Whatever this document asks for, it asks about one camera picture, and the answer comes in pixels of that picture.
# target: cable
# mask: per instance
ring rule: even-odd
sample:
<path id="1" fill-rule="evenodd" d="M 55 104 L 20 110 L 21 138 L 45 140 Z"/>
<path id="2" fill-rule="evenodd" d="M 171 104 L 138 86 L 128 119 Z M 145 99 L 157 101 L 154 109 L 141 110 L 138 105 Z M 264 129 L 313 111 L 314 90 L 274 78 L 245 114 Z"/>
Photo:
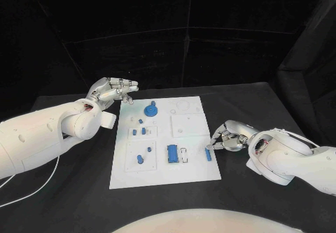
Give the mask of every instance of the cable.
<path id="1" fill-rule="evenodd" d="M 47 184 L 47 182 L 49 182 L 49 180 L 50 180 L 50 178 L 52 178 L 52 176 L 53 176 L 53 174 L 55 174 L 55 171 L 56 171 L 56 168 L 57 168 L 57 161 L 56 161 L 56 165 L 55 165 L 52 174 L 50 174 L 50 176 L 49 176 L 49 179 L 47 179 L 47 181 L 45 182 L 45 184 L 40 186 L 40 188 L 39 188 L 32 194 L 29 194 L 26 197 L 23 197 L 23 198 L 20 198 L 20 199 L 17 199 L 17 200 L 14 200 L 14 201 L 11 201 L 11 202 L 8 202 L 8 203 L 0 205 L 0 208 L 4 207 L 4 206 L 7 206 L 8 204 L 16 203 L 17 201 L 20 201 L 20 200 L 23 200 L 23 199 L 26 199 L 26 198 L 29 198 L 30 196 L 33 196 L 33 195 L 42 190 L 42 188 L 46 186 L 46 184 Z"/>
<path id="2" fill-rule="evenodd" d="M 0 185 L 0 188 L 7 184 L 7 182 L 11 180 L 11 178 L 14 177 L 16 175 L 13 175 L 7 180 L 6 182 Z"/>
<path id="3" fill-rule="evenodd" d="M 293 136 L 295 136 L 297 138 L 300 138 L 303 141 L 308 142 L 311 145 L 314 145 L 316 147 L 320 147 L 314 142 L 311 142 L 307 138 L 304 138 L 303 136 L 300 136 L 298 134 L 287 131 L 287 130 L 280 130 L 277 128 L 272 129 L 272 131 L 278 131 L 278 132 L 285 132 L 288 134 L 291 134 Z"/>

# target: blue rectangular block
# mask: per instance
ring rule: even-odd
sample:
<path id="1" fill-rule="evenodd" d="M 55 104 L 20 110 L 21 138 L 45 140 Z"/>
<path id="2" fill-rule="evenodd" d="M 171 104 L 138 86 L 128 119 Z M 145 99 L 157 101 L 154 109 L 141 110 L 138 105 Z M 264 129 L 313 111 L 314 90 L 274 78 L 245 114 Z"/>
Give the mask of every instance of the blue rectangular block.
<path id="1" fill-rule="evenodd" d="M 207 149 L 205 149 L 205 153 L 206 153 L 206 159 L 207 159 L 207 161 L 210 161 L 212 160 L 212 155 L 210 155 L 210 152 L 209 152 Z"/>
<path id="2" fill-rule="evenodd" d="M 167 146 L 167 162 L 169 163 L 177 163 L 179 162 L 177 146 L 176 145 L 169 145 Z"/>

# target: white rounded surface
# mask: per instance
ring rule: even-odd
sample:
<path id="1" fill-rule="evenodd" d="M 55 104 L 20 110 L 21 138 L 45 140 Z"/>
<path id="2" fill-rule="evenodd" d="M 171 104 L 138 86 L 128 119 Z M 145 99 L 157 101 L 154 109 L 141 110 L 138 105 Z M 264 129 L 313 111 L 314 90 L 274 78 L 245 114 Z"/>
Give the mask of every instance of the white rounded surface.
<path id="1" fill-rule="evenodd" d="M 262 217 L 229 210 L 189 209 L 166 212 L 130 223 L 114 233 L 298 233 Z"/>
<path id="2" fill-rule="evenodd" d="M 189 104 L 189 102 L 187 102 L 187 101 L 180 100 L 180 101 L 177 102 L 176 106 L 177 106 L 179 110 L 183 110 L 183 111 L 184 111 L 184 110 L 187 110 L 187 109 L 189 109 L 190 104 Z"/>

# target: table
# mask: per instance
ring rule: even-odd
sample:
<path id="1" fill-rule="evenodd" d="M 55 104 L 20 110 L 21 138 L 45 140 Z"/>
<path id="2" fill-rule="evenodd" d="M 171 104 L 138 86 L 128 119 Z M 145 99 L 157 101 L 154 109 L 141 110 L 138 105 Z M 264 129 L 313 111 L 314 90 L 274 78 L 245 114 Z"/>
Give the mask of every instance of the table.
<path id="1" fill-rule="evenodd" d="M 301 133 L 267 83 L 145 90 L 130 95 L 134 99 L 200 96 L 210 133 L 228 119 L 259 130 L 277 127 Z M 83 97 L 39 97 L 32 110 Z M 107 111 L 118 115 L 118 101 Z M 0 209 L 0 232 L 108 233 L 150 215 L 190 208 L 233 210 L 306 232 L 334 232 L 336 198 L 298 178 L 287 186 L 268 181 L 245 166 L 246 150 L 216 151 L 219 181 L 109 190 L 115 135 L 117 123 L 60 156 L 56 173 L 40 192 Z M 53 166 L 55 160 L 19 174 L 0 190 L 0 202 L 30 194 Z"/>

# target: robotic hand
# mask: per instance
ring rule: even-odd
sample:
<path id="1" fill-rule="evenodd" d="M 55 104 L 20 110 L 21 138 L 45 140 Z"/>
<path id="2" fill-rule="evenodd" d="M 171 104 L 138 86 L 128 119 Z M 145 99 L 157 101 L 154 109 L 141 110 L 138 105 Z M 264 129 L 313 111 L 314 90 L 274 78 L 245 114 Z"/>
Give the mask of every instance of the robotic hand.
<path id="1" fill-rule="evenodd" d="M 238 121 L 228 120 L 218 128 L 209 150 L 238 151 L 248 148 L 246 166 L 272 182 L 287 185 L 300 177 L 319 191 L 336 196 L 336 148 L 310 147 L 290 136 L 316 145 L 284 130 L 259 132 Z"/>
<path id="2" fill-rule="evenodd" d="M 0 179 L 32 170 L 94 137 L 99 127 L 112 128 L 115 115 L 104 112 L 114 100 L 132 104 L 127 93 L 138 83 L 102 78 L 85 99 L 21 115 L 0 123 Z"/>

